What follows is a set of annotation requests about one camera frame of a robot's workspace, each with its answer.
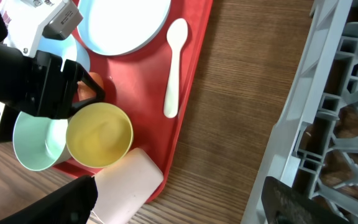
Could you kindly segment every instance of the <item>yellow cup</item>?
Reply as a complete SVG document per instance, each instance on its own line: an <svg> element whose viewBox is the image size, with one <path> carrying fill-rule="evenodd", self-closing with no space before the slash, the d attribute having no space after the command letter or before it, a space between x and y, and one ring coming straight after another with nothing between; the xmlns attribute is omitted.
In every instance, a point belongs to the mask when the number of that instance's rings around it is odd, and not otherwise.
<svg viewBox="0 0 358 224"><path fill-rule="evenodd" d="M77 112L68 123L66 144L84 166L103 168L125 156L134 140L128 116L109 103L93 103Z"/></svg>

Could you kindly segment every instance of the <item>red tray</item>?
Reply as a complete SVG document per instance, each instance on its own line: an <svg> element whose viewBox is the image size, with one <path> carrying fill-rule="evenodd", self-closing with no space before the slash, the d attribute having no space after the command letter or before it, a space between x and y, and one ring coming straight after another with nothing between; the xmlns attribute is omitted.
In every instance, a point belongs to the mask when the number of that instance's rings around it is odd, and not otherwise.
<svg viewBox="0 0 358 224"><path fill-rule="evenodd" d="M132 148L143 149L164 174L164 181L148 202L160 194L167 182L212 2L172 0L162 30L150 43L132 54L106 57L88 50L91 72L97 72L104 78L106 102L123 109L132 121ZM168 119L163 114L172 55L167 43L167 31L170 24L181 17L189 25L189 36L181 52L178 116ZM76 32L74 36L81 41ZM85 167L74 159L58 164L55 168L73 177L93 175L100 171Z"/></svg>

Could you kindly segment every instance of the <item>wooden table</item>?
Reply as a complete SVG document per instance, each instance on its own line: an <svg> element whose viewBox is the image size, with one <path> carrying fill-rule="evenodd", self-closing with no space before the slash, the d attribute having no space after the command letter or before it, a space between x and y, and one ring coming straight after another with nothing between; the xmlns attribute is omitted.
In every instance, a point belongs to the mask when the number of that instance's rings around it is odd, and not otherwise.
<svg viewBox="0 0 358 224"><path fill-rule="evenodd" d="M239 223L309 32L312 0L215 0L167 186L131 223ZM70 178L0 144L0 219Z"/></svg>

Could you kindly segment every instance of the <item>light blue cup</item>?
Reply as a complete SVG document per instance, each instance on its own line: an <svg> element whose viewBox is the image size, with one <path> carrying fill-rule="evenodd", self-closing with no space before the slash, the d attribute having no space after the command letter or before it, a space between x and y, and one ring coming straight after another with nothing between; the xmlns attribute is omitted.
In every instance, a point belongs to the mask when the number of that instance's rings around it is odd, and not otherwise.
<svg viewBox="0 0 358 224"><path fill-rule="evenodd" d="M29 170L41 171L69 159L67 126L66 119L40 118L20 112L12 138L17 160Z"/></svg>
<svg viewBox="0 0 358 224"><path fill-rule="evenodd" d="M41 37L38 50L61 56L63 59L62 69L66 59L76 61L90 71L91 61L85 48L73 37L72 34L65 40L52 40Z"/></svg>

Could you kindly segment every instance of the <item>mint green cup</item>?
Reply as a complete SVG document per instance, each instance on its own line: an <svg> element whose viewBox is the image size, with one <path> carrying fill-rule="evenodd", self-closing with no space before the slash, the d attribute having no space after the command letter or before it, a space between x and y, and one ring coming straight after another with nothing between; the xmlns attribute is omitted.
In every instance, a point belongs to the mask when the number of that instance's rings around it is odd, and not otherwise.
<svg viewBox="0 0 358 224"><path fill-rule="evenodd" d="M29 170L41 171L69 159L67 126L66 119L39 118L20 112L12 138L17 160Z"/></svg>

